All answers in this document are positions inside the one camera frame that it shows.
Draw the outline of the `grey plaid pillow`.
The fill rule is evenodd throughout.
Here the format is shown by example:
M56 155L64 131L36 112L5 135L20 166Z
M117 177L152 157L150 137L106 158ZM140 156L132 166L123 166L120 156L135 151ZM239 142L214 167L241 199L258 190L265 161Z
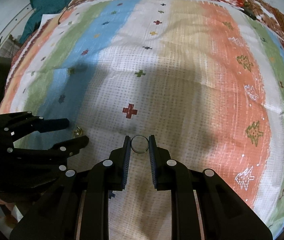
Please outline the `grey plaid pillow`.
M18 40L10 34L0 46L0 57L13 59L21 47L22 45Z

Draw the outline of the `striped colourful woven cloth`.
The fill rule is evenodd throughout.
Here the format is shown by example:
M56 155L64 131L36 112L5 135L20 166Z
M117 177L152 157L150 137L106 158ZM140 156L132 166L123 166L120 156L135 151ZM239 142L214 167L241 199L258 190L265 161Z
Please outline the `striped colourful woven cloth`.
M284 230L284 43L227 5L199 0L83 3L42 27L15 60L1 113L67 118L19 147L76 133L92 168L126 135L138 149L109 206L111 239L170 239L171 198L156 192L145 137L192 170L215 170L278 237Z

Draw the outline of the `teal garment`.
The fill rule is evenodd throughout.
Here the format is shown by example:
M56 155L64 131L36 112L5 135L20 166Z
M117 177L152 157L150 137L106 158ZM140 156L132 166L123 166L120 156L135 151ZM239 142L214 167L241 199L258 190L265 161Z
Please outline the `teal garment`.
M26 22L19 43L23 44L39 27L43 15L60 13L70 1L71 0L30 0L30 5L34 12Z

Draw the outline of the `small black device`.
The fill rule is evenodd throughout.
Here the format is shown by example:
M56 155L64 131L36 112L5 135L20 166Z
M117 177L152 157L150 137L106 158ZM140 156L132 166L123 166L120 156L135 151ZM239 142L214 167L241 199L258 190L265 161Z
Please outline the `small black device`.
M242 12L246 15L246 16L248 16L248 17L250 17L252 20L256 20L256 16L255 16L255 14L250 10L250 9L248 9L248 8L246 8L246 7L241 7L241 9L242 9Z

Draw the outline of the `metal bed headboard rail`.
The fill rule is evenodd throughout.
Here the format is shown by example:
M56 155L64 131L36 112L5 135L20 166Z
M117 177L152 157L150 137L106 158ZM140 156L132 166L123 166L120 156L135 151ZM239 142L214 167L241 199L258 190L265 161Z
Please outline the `metal bed headboard rail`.
M34 10L30 3L28 3L5 25L0 32L0 46L5 42L10 34L17 40L20 39L25 25L33 12Z

